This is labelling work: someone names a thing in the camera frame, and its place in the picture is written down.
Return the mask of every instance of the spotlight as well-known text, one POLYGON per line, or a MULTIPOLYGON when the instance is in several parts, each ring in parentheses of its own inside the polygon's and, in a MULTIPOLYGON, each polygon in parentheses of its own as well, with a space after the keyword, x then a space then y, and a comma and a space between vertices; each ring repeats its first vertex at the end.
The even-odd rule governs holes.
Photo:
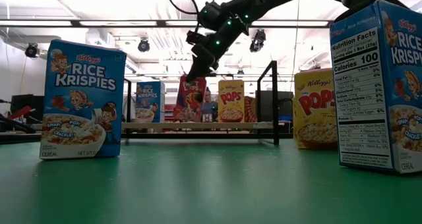
POLYGON ((264 47, 264 41, 266 40, 266 35, 264 29, 258 29, 252 39, 251 46, 249 49, 252 53, 258 52, 264 47))
POLYGON ((147 52, 150 50, 150 44, 148 43, 148 38, 140 39, 140 43, 138 45, 138 50, 140 52, 147 52))
POLYGON ((25 55, 31 59, 36 59, 40 56, 40 50, 38 49, 38 44, 29 43, 28 47, 25 49, 25 55))

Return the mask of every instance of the blue cereal box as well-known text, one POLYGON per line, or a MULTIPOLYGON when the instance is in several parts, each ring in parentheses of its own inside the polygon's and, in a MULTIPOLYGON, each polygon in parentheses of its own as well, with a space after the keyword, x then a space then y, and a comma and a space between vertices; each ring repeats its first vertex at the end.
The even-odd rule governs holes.
POLYGON ((119 155, 126 54, 51 41, 41 159, 119 155))
POLYGON ((422 170, 422 15, 377 0, 331 27, 340 165, 422 170))
POLYGON ((136 119, 138 123, 164 123, 166 88, 163 82, 136 84, 136 119))

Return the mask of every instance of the green tabletop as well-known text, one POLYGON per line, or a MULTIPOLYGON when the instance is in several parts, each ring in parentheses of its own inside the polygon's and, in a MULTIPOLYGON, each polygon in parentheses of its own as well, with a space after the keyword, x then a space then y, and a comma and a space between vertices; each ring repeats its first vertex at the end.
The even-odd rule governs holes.
POLYGON ((0 146, 0 223, 420 223, 422 175, 340 167, 335 151, 131 140, 118 158, 41 161, 0 146))

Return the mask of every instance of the pops cereal box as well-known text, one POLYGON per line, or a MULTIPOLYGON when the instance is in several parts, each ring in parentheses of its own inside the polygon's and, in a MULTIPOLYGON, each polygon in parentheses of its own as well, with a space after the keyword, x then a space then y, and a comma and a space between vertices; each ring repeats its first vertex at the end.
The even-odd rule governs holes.
POLYGON ((135 121, 138 123, 164 123, 166 88, 163 82, 136 84, 135 121))
POLYGON ((245 87, 242 80, 218 82, 218 122, 245 121, 245 87))
POLYGON ((298 148, 337 148, 332 69, 308 70, 295 75, 293 123, 298 148))
POLYGON ((421 28, 382 0, 331 26, 340 165, 422 170, 421 28))
POLYGON ((119 155, 126 54, 51 41, 41 159, 119 155))
POLYGON ((205 78, 196 78, 192 82, 186 82, 186 75, 183 75, 180 78, 177 102, 173 116, 184 122, 200 122, 205 89, 205 78))

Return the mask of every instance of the kellogg's logo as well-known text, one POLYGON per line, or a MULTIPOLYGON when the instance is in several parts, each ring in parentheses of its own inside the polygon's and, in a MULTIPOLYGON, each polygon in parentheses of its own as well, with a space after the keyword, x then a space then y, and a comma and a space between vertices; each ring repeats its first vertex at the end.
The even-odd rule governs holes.
POLYGON ((405 28, 409 30, 409 32, 415 32, 416 31, 416 24, 410 24, 408 20, 401 19, 398 21, 398 26, 400 28, 405 28))
POLYGON ((186 90, 199 90, 198 82, 183 82, 183 88, 186 90))
POLYGON ((232 90, 235 90, 235 89, 237 89, 237 86, 232 86, 232 85, 229 85, 229 86, 226 86, 226 89, 232 89, 232 90))
POLYGON ((101 62, 101 59, 99 57, 94 58, 94 57, 91 57, 91 55, 85 55, 85 54, 76 56, 76 59, 78 61, 88 61, 91 64, 96 64, 96 63, 101 62))
POLYGON ((339 35, 343 34, 343 32, 344 32, 344 29, 335 30, 335 31, 331 32, 331 37, 339 36, 339 35))
POLYGON ((331 80, 312 80, 308 82, 308 86, 326 86, 328 84, 331 84, 331 80))

